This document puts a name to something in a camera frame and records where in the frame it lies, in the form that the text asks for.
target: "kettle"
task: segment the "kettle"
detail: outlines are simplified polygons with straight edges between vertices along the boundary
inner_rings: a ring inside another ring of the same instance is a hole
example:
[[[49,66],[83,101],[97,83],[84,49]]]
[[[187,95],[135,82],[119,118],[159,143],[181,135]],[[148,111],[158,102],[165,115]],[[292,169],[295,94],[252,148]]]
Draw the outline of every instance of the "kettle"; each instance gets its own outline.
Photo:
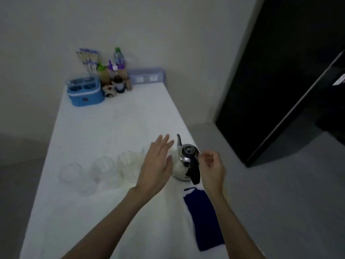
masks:
[[[198,184],[200,182],[200,170],[198,155],[199,151],[196,146],[192,144],[182,144],[181,137],[177,135],[177,154],[179,161],[184,167],[188,168],[187,172],[185,170],[182,173],[173,172],[172,175],[180,181],[192,181],[193,184]]]

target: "table surface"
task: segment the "table surface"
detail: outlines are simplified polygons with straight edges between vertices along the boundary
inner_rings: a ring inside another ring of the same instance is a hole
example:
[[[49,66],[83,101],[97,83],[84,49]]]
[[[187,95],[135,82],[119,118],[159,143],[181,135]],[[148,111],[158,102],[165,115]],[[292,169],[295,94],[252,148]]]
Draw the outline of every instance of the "table surface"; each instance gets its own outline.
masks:
[[[98,157],[140,151],[159,134],[170,134],[176,148],[177,133],[182,143],[195,145],[163,83],[135,85],[130,92],[86,107],[74,107],[65,91],[20,258],[39,258],[51,212],[81,198],[59,183],[64,165],[78,163],[87,169]]]

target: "right hand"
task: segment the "right hand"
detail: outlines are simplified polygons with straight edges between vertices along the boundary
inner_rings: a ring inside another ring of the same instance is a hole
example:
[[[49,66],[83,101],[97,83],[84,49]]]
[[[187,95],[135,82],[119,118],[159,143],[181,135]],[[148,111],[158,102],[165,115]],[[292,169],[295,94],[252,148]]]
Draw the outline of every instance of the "right hand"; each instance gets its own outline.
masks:
[[[205,151],[199,155],[199,169],[206,194],[210,199],[223,196],[225,167],[218,152]]]

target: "white wall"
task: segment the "white wall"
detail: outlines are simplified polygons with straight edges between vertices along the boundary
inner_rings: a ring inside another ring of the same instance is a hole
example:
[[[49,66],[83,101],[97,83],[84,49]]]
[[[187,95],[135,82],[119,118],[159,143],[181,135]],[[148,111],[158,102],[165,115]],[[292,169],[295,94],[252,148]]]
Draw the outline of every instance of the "white wall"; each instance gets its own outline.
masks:
[[[0,165],[44,155],[75,51],[162,66],[186,124],[213,118],[257,0],[2,0]]]

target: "blue cloth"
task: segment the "blue cloth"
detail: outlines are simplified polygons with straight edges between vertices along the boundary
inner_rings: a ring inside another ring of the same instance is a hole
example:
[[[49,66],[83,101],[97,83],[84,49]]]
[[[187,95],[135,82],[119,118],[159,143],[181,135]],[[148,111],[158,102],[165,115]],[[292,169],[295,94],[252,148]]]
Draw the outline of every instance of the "blue cloth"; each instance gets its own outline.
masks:
[[[224,244],[216,212],[204,190],[194,189],[183,197],[192,215],[196,243],[200,251]]]

